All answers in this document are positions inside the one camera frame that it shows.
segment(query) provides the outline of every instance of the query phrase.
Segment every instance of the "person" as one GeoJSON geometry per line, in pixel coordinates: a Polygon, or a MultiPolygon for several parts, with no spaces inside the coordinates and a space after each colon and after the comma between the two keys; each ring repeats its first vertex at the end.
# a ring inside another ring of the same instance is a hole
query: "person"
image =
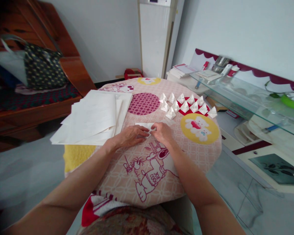
{"type": "MultiPolygon", "coordinates": [[[[194,205],[203,234],[245,234],[218,192],[199,167],[182,151],[164,123],[150,133],[169,150],[179,179],[194,205]]],[[[103,177],[112,155],[121,147],[145,140],[149,130],[135,125],[125,128],[72,172],[55,190],[18,222],[7,234],[66,234],[76,215],[103,177]]],[[[183,234],[161,206],[147,209],[120,207],[109,211],[80,234],[183,234]]]]}

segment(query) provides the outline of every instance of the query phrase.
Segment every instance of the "green bowl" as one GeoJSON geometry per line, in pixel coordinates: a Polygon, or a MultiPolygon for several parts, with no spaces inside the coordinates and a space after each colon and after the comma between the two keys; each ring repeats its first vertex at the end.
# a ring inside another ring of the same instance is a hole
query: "green bowl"
{"type": "Polygon", "coordinates": [[[294,101],[288,98],[285,94],[281,97],[282,103],[284,103],[286,106],[294,109],[294,101]]]}

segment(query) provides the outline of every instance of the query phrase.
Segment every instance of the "yellow circle pattern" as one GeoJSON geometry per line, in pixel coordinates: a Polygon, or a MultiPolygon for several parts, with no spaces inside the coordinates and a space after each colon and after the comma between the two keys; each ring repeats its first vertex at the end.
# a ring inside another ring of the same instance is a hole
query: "yellow circle pattern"
{"type": "Polygon", "coordinates": [[[138,78],[139,83],[143,85],[156,85],[161,82],[161,78],[138,78]]]}
{"type": "Polygon", "coordinates": [[[192,113],[185,115],[181,120],[181,129],[188,139],[198,144],[209,145],[219,137],[218,126],[210,118],[201,114],[192,113]],[[198,129],[198,131],[192,128],[192,121],[199,122],[202,128],[198,129]]]}

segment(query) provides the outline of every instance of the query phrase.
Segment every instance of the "glass shelf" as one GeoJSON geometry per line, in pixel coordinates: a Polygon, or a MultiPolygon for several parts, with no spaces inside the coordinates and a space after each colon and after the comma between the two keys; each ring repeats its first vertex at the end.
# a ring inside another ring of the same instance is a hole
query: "glass shelf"
{"type": "Polygon", "coordinates": [[[246,120],[257,115],[294,135],[294,109],[284,105],[280,99],[269,96],[271,92],[235,77],[221,77],[207,82],[196,73],[192,78],[210,90],[205,94],[237,113],[246,120]]]}

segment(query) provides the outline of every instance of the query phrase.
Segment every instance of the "bag handle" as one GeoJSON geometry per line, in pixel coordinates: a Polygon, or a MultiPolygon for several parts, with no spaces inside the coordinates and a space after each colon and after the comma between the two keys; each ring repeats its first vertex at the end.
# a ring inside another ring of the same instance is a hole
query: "bag handle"
{"type": "Polygon", "coordinates": [[[27,42],[24,39],[22,39],[16,35],[13,35],[13,34],[2,34],[0,37],[0,40],[1,40],[4,48],[12,54],[14,54],[14,52],[9,48],[9,46],[7,45],[7,43],[5,41],[14,40],[14,41],[19,41],[19,42],[25,42],[27,44],[27,42]]]}

